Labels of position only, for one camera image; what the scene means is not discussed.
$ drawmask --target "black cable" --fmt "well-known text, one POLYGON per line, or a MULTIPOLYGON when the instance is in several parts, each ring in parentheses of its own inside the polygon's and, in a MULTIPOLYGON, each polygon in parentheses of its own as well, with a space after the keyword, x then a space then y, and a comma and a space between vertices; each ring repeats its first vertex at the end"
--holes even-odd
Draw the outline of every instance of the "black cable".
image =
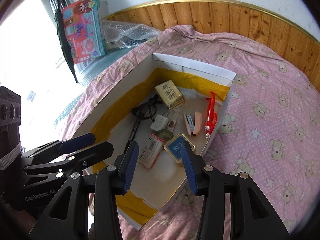
POLYGON ((135 108, 132 108, 131 113, 140 120, 147 120, 151 118, 151 120, 154 122, 155 119, 153 118, 155 114, 157 113, 156 104, 162 103, 158 100, 159 96, 155 94, 152 98, 149 99, 148 102, 141 104, 140 106, 137 106, 135 108), (143 111, 145 108, 148 108, 149 116, 144 116, 145 111, 143 111))

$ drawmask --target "white power adapter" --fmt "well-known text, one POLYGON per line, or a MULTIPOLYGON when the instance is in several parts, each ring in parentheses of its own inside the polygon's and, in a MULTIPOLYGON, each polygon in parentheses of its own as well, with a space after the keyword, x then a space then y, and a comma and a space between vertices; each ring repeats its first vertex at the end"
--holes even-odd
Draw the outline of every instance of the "white power adapter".
POLYGON ((150 128, 154 131, 157 131, 157 132, 159 130, 164 129, 167 126, 167 123, 169 122, 167 115, 168 114, 166 114, 166 116, 163 116, 163 115, 158 114, 157 117, 155 118, 155 121, 150 126, 150 128))

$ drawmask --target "pink bedsheet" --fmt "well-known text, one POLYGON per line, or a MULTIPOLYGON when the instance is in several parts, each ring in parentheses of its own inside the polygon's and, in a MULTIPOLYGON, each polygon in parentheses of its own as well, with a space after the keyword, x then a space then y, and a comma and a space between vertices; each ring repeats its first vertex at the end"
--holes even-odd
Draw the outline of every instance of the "pink bedsheet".
MULTIPOLYGON (((220 171, 249 173, 290 231, 320 184, 319 93, 305 74, 268 47, 232 33, 201 34, 190 25, 165 30, 133 49, 93 80, 68 117, 70 138, 90 111, 152 52, 188 57, 237 72, 224 120, 205 160, 220 171)), ((119 217, 127 240, 193 240, 202 197, 188 186, 141 231, 119 217)), ((230 233, 226 197, 225 238, 230 233)))

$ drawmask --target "bed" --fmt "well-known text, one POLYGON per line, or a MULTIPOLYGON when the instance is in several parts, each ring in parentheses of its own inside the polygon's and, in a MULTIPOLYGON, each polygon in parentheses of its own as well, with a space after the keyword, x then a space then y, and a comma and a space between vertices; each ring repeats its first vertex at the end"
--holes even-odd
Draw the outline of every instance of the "bed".
MULTIPOLYGON (((225 173, 250 174, 292 230, 317 194, 314 185, 320 183, 319 42, 279 15, 230 0, 164 0, 109 19, 170 28, 89 84, 62 138, 84 132, 82 124, 94 107, 152 52, 232 70, 238 73, 236 85, 205 161, 225 173)), ((96 165, 93 171, 100 168, 96 165)), ((195 239, 201 209, 202 198, 186 185, 170 208, 141 231, 119 216, 123 238, 195 239)), ((226 195, 225 239, 230 233, 229 209, 226 195)))

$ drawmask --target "blue gripper pad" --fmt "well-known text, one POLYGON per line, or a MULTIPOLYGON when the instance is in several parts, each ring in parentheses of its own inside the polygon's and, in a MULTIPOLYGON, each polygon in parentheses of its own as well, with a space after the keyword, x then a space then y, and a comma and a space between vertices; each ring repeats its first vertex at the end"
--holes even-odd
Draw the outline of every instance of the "blue gripper pad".
POLYGON ((193 156, 190 156, 190 154, 194 155, 192 152, 191 146, 188 142, 184 142, 181 144, 181 158, 184 166, 184 170, 187 175, 187 179, 189 182, 189 187, 192 190, 193 194, 197 195, 198 193, 198 185, 197 185, 197 174, 193 167, 193 162, 191 158, 193 156))
POLYGON ((134 170, 136 169, 137 160, 139 156, 139 146, 138 143, 132 141, 128 147, 126 155, 131 153, 129 161, 127 163, 127 167, 124 172, 124 184, 123 184, 123 192, 126 194, 130 189, 132 178, 134 175, 134 170))
POLYGON ((92 133, 87 133, 76 138, 64 141, 59 147, 59 152, 64 154, 70 154, 72 152, 81 150, 85 147, 88 147, 94 144, 96 137, 92 133))

